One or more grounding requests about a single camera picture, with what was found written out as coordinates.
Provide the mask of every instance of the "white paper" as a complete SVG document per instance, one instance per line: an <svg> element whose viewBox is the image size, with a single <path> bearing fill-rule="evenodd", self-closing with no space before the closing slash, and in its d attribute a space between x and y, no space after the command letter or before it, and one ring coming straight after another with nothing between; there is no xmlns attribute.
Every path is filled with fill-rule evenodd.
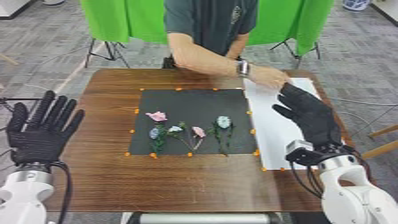
<svg viewBox="0 0 398 224"><path fill-rule="evenodd" d="M293 85L318 96L311 79L293 78L292 81ZM274 104L281 105L277 94L276 90L246 80L246 97L253 111L262 163L267 170L290 169L290 163L285 160L286 146L293 140L304 139L297 124L272 109Z"/></svg>

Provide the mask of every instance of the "pink flower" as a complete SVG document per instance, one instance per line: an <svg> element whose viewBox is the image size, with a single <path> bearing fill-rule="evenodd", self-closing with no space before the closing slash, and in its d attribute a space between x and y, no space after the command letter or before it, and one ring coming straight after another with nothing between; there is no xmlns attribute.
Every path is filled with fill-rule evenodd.
<svg viewBox="0 0 398 224"><path fill-rule="evenodd" d="M192 127L192 130L194 130L194 132L196 132L196 135L198 135L201 138L205 138L205 137L206 137L206 134L205 134L203 129L201 129L199 127Z"/></svg>
<svg viewBox="0 0 398 224"><path fill-rule="evenodd" d="M146 115L151 117L151 119L155 121L167 121L167 118L166 118L166 113L162 113L160 111L157 113L146 113Z"/></svg>

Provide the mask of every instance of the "wristwatch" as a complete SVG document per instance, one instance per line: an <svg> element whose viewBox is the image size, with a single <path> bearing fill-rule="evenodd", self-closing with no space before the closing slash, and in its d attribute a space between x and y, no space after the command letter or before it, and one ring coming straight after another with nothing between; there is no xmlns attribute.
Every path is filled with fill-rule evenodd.
<svg viewBox="0 0 398 224"><path fill-rule="evenodd" d="M238 61L237 72L242 78L249 78L251 65L246 59Z"/></svg>

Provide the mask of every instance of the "human hand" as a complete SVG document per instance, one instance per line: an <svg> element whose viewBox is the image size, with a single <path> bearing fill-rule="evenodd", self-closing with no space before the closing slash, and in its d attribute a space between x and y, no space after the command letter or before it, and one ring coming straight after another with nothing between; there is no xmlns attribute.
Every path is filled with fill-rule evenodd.
<svg viewBox="0 0 398 224"><path fill-rule="evenodd" d="M341 131L334 121L333 109L318 98L290 83L285 84L277 99L286 107L274 105L277 113L292 119L302 130L304 139L315 148L341 145Z"/></svg>
<svg viewBox="0 0 398 224"><path fill-rule="evenodd" d="M249 79L272 89L281 89L285 83L290 82L288 74L279 69L256 65L251 65Z"/></svg>
<svg viewBox="0 0 398 224"><path fill-rule="evenodd" d="M78 110L70 125L66 126L77 107L77 100L68 101L66 96L61 96L52 106L54 99L55 93L48 91L31 121L27 121L29 110L25 104L18 103L15 106L13 118L6 130L9 146L16 148L11 155L16 165L59 161L68 140L84 120L84 110Z"/></svg>

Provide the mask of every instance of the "white flower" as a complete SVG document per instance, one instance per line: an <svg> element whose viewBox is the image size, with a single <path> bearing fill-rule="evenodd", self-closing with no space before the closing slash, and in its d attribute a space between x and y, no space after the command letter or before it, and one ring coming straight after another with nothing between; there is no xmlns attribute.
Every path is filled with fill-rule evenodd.
<svg viewBox="0 0 398 224"><path fill-rule="evenodd" d="M219 116L217 124L219 124L221 128L224 128L224 129L230 128L230 126L231 126L231 119L230 119L228 116Z"/></svg>
<svg viewBox="0 0 398 224"><path fill-rule="evenodd" d="M183 128L180 128L178 126L173 126L169 129L169 132L180 132L180 131L183 131Z"/></svg>

